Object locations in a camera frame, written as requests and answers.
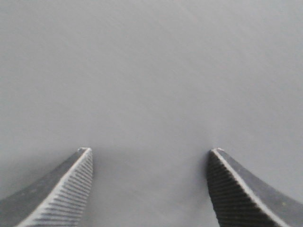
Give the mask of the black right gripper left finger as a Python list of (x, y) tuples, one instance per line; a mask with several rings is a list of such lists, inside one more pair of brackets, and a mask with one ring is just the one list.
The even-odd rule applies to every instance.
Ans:
[(93, 156), (79, 148), (26, 188), (0, 201), (2, 227), (76, 227), (92, 187)]

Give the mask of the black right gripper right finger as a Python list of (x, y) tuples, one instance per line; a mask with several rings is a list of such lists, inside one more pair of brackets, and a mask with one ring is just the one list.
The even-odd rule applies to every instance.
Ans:
[(209, 151), (208, 192), (221, 227), (301, 227), (303, 205), (262, 181), (223, 149)]

